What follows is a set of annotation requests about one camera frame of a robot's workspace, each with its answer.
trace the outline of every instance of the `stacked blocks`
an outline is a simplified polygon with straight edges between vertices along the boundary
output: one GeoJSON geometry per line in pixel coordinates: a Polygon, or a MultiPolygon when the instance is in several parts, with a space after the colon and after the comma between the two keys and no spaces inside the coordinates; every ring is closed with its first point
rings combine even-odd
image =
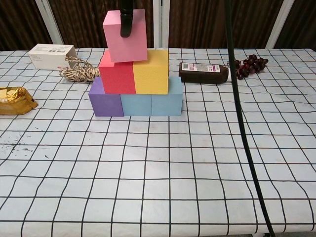
{"type": "Polygon", "coordinates": [[[134,10],[130,37],[120,36],[120,11],[109,11],[103,28],[109,49],[89,92],[95,115],[179,116],[181,78],[168,78],[168,50],[147,50],[144,10],[134,10]]]}

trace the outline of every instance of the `gold wrapped package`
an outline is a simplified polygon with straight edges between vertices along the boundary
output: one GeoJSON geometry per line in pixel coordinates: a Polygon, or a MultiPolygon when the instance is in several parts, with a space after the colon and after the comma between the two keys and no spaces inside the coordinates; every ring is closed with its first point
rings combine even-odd
{"type": "Polygon", "coordinates": [[[0,115],[23,115],[37,105],[23,87],[0,87],[0,115]]]}

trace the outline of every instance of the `brown curtain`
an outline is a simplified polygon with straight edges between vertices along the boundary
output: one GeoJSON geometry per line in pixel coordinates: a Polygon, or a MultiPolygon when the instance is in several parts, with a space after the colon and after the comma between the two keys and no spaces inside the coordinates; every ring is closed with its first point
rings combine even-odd
{"type": "MultiPolygon", "coordinates": [[[[235,48],[264,48],[282,0],[232,0],[235,48]]],[[[223,0],[170,0],[169,47],[226,48],[223,0]]]]}
{"type": "Polygon", "coordinates": [[[316,2],[296,0],[276,41],[275,48],[316,50],[316,2]]]}
{"type": "MultiPolygon", "coordinates": [[[[118,0],[49,0],[65,44],[76,48],[107,47],[102,23],[109,10],[118,9],[118,0]]],[[[154,45],[153,1],[136,0],[134,8],[146,12],[147,45],[154,45]]]]}
{"type": "Polygon", "coordinates": [[[0,0],[0,51],[52,43],[35,0],[0,0]]]}

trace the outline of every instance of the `bottle label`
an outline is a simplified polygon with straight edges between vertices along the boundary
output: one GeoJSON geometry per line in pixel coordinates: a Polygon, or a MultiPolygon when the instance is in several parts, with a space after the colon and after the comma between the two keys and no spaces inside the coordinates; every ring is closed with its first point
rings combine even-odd
{"type": "Polygon", "coordinates": [[[201,63],[182,63],[183,71],[220,73],[221,70],[217,64],[201,64],[201,63]]]}

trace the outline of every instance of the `product box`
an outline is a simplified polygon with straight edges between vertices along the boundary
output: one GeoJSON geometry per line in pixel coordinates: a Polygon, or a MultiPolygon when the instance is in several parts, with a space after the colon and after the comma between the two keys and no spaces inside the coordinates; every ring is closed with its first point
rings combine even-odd
{"type": "Polygon", "coordinates": [[[36,69],[60,70],[61,68],[73,68],[75,63],[66,61],[67,56],[77,57],[73,45],[41,44],[38,43],[28,55],[36,69]]]}

